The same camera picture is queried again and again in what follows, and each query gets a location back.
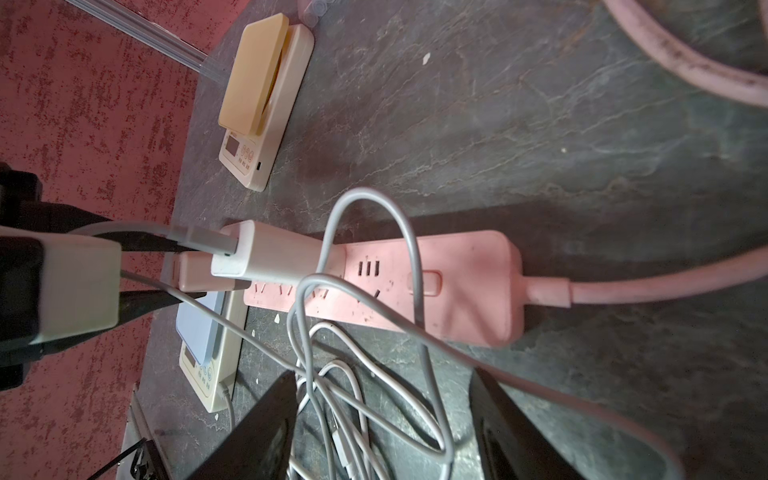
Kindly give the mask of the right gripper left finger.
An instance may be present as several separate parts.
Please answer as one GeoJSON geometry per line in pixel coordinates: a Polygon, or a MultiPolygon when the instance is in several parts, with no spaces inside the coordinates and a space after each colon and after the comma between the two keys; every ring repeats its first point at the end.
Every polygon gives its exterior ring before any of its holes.
{"type": "Polygon", "coordinates": [[[284,372],[192,479],[286,479],[297,418],[294,373],[284,372]]]}

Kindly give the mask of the white charger adapter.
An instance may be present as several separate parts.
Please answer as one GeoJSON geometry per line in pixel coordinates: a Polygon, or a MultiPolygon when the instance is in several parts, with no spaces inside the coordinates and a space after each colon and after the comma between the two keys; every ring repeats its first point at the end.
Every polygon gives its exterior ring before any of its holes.
{"type": "Polygon", "coordinates": [[[211,274],[216,277],[296,285],[317,271],[322,250],[318,239],[253,220],[227,225],[221,232],[237,239],[237,249],[212,257],[211,274]]]}

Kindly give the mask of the pink charger adapter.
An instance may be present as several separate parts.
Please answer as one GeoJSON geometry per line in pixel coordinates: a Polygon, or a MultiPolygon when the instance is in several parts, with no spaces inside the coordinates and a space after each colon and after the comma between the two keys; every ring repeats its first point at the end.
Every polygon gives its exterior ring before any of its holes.
{"type": "Polygon", "coordinates": [[[174,255],[171,285],[182,292],[226,292],[246,290],[251,282],[217,277],[211,273],[213,256],[187,251],[174,255]]]}

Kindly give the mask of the blue top kitchen scale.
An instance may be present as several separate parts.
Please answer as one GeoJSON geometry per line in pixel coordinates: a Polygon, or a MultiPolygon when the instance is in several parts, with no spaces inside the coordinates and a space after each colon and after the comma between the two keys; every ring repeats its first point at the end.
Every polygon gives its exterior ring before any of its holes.
{"type": "Polygon", "coordinates": [[[234,390],[242,339],[187,303],[179,305],[175,326],[182,374],[207,412],[224,410],[223,394],[234,390]]]}

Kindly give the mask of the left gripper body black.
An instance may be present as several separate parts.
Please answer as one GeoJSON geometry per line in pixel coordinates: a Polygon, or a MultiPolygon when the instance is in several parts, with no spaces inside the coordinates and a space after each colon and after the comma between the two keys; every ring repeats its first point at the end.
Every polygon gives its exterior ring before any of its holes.
{"type": "Polygon", "coordinates": [[[22,385],[40,330],[39,297],[44,249],[22,233],[22,207],[40,198],[36,175],[1,164],[1,388],[22,385]]]}

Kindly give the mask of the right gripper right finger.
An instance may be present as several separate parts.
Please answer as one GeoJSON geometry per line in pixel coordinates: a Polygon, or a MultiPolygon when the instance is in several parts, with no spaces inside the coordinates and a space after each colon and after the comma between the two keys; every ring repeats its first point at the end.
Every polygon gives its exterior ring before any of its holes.
{"type": "Polygon", "coordinates": [[[489,372],[472,372],[469,407],[486,479],[583,479],[489,372]]]}

